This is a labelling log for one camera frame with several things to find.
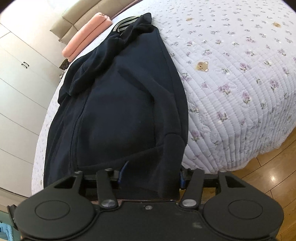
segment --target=quilted bedspread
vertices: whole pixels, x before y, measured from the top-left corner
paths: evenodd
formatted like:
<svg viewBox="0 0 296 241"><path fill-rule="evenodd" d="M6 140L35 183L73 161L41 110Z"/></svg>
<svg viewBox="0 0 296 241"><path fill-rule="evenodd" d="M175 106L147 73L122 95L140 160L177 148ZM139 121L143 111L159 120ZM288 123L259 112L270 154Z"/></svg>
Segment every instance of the quilted bedspread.
<svg viewBox="0 0 296 241"><path fill-rule="evenodd" d="M281 0L143 0L113 22L146 12L187 95L183 165L206 173L236 170L279 147L296 120L296 13ZM111 28L78 57L98 46ZM47 134L62 83L39 136L33 193L43 188Z"/></svg>

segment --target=white wardrobe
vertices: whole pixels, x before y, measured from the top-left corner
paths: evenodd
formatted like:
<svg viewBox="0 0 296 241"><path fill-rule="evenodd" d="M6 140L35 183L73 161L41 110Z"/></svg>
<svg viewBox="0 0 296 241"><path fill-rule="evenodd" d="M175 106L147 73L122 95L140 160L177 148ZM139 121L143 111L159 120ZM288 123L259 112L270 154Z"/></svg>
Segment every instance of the white wardrobe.
<svg viewBox="0 0 296 241"><path fill-rule="evenodd" d="M0 24L0 188L31 195L36 143L61 72Z"/></svg>

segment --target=bolt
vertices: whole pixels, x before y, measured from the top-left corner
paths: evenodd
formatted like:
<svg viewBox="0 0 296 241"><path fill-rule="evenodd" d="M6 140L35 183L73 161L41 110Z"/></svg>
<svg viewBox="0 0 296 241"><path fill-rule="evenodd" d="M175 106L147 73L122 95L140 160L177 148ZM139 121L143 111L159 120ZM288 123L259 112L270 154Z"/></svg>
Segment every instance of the bolt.
<svg viewBox="0 0 296 241"><path fill-rule="evenodd" d="M151 209L153 209L153 207L151 205L147 205L147 206L145 206L145 209L146 210L151 210Z"/></svg>
<svg viewBox="0 0 296 241"><path fill-rule="evenodd" d="M182 205L184 207L193 207L195 206L197 203L195 200L193 199L185 199L183 202L182 202Z"/></svg>
<svg viewBox="0 0 296 241"><path fill-rule="evenodd" d="M116 202L112 199L106 199L102 201L101 205L103 207L114 207L116 205Z"/></svg>

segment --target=folded cloth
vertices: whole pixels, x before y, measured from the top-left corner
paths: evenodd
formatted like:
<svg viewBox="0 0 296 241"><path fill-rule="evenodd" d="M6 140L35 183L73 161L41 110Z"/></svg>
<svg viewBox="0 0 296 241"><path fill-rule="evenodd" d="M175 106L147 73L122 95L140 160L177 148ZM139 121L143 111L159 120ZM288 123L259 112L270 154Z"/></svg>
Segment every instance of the folded cloth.
<svg viewBox="0 0 296 241"><path fill-rule="evenodd" d="M94 31L100 35L103 31L105 31L112 24L110 18L100 12L96 13L69 41L67 46L63 49L62 54L65 58L70 57L75 50L79 47L79 45Z"/></svg>
<svg viewBox="0 0 296 241"><path fill-rule="evenodd" d="M67 57L69 62L72 62L82 50L84 50L96 37L98 37L102 32L104 32L108 27L112 25L112 21L109 17L102 22L99 26L97 26L83 41L79 46L76 48L71 56Z"/></svg>

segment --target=beige headboard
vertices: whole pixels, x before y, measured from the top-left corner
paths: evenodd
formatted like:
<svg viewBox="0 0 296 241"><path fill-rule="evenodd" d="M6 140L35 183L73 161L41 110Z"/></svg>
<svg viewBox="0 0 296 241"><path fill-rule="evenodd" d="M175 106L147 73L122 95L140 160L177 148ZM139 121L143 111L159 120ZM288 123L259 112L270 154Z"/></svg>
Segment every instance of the beige headboard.
<svg viewBox="0 0 296 241"><path fill-rule="evenodd" d="M67 44L97 12L110 18L134 0L79 0L67 9L54 23L50 31L59 37L60 42Z"/></svg>

